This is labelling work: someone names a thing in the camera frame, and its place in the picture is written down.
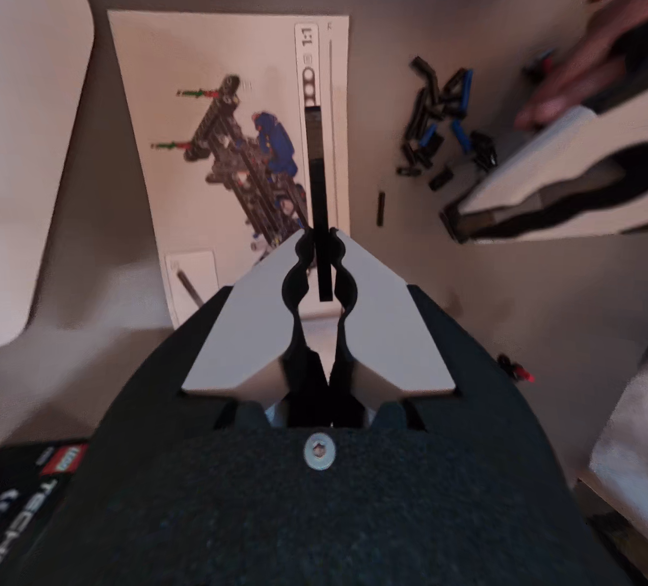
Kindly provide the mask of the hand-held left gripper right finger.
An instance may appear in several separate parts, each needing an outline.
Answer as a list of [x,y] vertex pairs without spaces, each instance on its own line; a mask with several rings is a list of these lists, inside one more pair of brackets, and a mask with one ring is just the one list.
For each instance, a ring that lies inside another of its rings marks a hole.
[[341,230],[330,233],[335,294],[344,313],[338,347],[363,406],[456,389],[407,282]]

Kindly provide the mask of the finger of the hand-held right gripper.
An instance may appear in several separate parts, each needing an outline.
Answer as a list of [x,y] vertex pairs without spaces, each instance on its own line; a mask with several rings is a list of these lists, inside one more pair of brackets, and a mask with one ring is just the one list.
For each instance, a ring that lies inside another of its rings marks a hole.
[[647,193],[621,196],[595,191],[542,205],[537,196],[519,206],[463,214],[459,201],[441,210],[441,221],[457,243],[550,241],[632,234],[647,229]]
[[517,206],[538,190],[578,178],[618,151],[645,142],[646,95],[602,114],[574,106],[490,173],[458,205],[458,212]]

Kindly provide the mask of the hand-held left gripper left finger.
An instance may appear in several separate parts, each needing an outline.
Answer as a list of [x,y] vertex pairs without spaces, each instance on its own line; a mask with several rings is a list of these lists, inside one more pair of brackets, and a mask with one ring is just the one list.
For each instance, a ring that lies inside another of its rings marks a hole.
[[313,257],[312,235],[300,229],[232,286],[184,393],[273,406],[290,392],[306,347],[299,305]]

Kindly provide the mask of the long black lego beam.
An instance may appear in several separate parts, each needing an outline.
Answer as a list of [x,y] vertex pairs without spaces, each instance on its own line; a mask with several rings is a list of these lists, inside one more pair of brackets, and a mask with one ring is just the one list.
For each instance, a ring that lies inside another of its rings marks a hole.
[[328,227],[327,185],[325,153],[323,149],[323,123],[320,106],[304,109],[306,145],[312,206],[312,232],[318,271],[318,291],[321,302],[333,300],[330,262],[330,237]]

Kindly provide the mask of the lego set box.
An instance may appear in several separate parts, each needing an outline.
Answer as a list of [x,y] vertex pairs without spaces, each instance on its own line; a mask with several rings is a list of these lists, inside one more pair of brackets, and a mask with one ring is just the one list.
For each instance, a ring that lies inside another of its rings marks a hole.
[[1,584],[9,585],[61,505],[89,440],[1,448]]

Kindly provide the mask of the lego instruction booklet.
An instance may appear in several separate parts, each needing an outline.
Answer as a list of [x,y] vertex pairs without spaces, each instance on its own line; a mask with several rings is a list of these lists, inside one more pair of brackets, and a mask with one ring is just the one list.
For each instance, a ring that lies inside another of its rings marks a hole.
[[307,118],[350,229],[349,17],[108,15],[175,328],[313,225]]

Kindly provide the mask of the person's right hand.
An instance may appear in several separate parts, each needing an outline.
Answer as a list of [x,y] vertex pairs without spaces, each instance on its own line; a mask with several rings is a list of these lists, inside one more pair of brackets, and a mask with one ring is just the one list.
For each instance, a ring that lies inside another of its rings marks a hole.
[[583,37],[517,113],[514,129],[545,127],[568,109],[615,84],[626,74],[613,46],[647,21],[647,0],[611,0],[593,14]]

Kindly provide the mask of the pile of black blue pieces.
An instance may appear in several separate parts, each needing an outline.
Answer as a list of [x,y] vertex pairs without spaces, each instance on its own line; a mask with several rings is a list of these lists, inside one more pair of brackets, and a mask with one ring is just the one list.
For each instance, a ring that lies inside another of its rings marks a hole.
[[433,168],[434,159],[446,141],[440,130],[445,122],[449,122],[451,135],[477,172],[485,174],[496,169],[499,160],[493,138],[478,130],[467,132],[463,126],[468,115],[474,70],[459,68],[440,86],[435,68],[421,56],[414,56],[409,67],[424,84],[417,91],[401,141],[405,165],[396,167],[396,175],[417,178],[424,170]]

